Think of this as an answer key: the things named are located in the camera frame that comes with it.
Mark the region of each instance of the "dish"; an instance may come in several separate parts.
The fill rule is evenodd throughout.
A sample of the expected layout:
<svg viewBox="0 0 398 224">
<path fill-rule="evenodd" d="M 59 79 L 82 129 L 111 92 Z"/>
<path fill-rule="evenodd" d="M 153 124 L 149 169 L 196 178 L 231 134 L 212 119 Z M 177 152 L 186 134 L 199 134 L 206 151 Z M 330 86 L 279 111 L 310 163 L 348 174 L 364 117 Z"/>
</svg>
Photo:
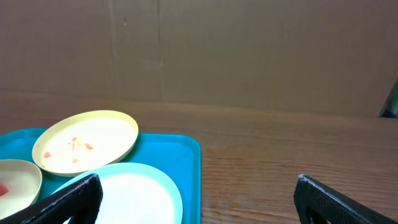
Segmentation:
<svg viewBox="0 0 398 224">
<path fill-rule="evenodd" d="M 145 164 L 107 165 L 69 180 L 56 191 L 92 173 L 98 174 L 103 188 L 96 224 L 181 224 L 182 199 L 177 186 L 165 173 Z"/>
<path fill-rule="evenodd" d="M 103 165 L 119 162 L 138 136 L 136 121 L 118 111 L 90 111 L 74 115 L 48 128 L 32 150 L 43 170 L 74 177 Z"/>
<path fill-rule="evenodd" d="M 33 163 L 19 159 L 0 160 L 0 183 L 8 192 L 0 196 L 0 220 L 36 202 L 42 173 Z"/>
</svg>

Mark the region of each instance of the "plate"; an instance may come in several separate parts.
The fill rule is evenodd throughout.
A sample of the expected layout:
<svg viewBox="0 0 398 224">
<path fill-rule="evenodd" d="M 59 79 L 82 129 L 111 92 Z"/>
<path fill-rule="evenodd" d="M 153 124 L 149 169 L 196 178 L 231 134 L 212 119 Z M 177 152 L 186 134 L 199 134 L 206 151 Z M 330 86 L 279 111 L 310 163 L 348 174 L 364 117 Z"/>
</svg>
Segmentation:
<svg viewBox="0 0 398 224">
<path fill-rule="evenodd" d="M 31 162 L 2 159 L 0 183 L 8 189 L 0 196 L 0 219 L 3 219 L 36 202 L 42 185 L 42 173 Z"/>
<path fill-rule="evenodd" d="M 118 111 L 90 111 L 48 128 L 32 150 L 34 162 L 43 170 L 75 177 L 88 170 L 119 162 L 138 136 L 136 121 Z"/>
<path fill-rule="evenodd" d="M 177 186 L 165 173 L 145 164 L 107 165 L 69 180 L 56 191 L 93 173 L 98 174 L 104 193 L 96 224 L 181 224 Z"/>
</svg>

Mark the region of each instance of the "table surface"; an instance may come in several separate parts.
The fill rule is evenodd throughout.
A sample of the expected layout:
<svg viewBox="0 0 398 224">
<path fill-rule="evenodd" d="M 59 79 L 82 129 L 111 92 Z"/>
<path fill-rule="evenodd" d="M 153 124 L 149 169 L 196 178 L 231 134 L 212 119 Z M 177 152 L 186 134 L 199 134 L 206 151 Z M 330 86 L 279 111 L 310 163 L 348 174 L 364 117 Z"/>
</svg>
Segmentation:
<svg viewBox="0 0 398 224">
<path fill-rule="evenodd" d="M 118 110 L 140 132 L 194 137 L 202 146 L 203 223 L 299 223 L 299 174 L 398 220 L 398 119 L 7 91 L 0 105 L 0 134 Z"/>
</svg>

